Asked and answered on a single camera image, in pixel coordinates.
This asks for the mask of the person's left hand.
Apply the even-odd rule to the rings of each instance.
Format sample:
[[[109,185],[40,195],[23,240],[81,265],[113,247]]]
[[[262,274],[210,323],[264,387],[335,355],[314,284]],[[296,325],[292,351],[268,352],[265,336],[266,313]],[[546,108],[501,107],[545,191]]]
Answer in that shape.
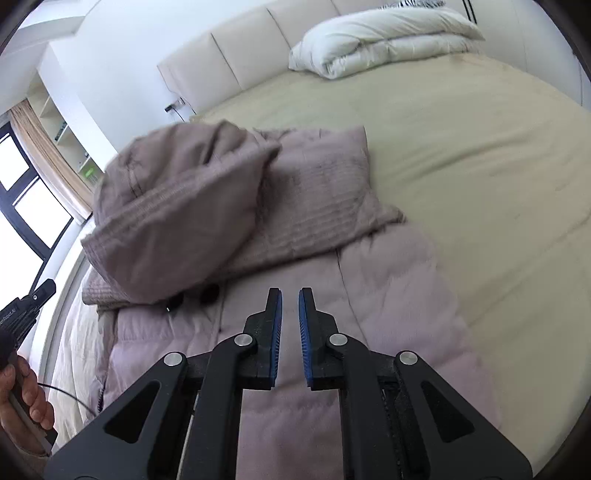
[[[27,453],[44,456],[46,452],[42,444],[10,402],[10,393],[15,385],[21,388],[21,394],[15,394],[15,397],[21,399],[23,409],[28,411],[32,421],[44,430],[51,430],[55,422],[53,405],[47,400],[27,360],[19,355],[14,363],[9,363],[1,371],[1,426],[16,446]]]

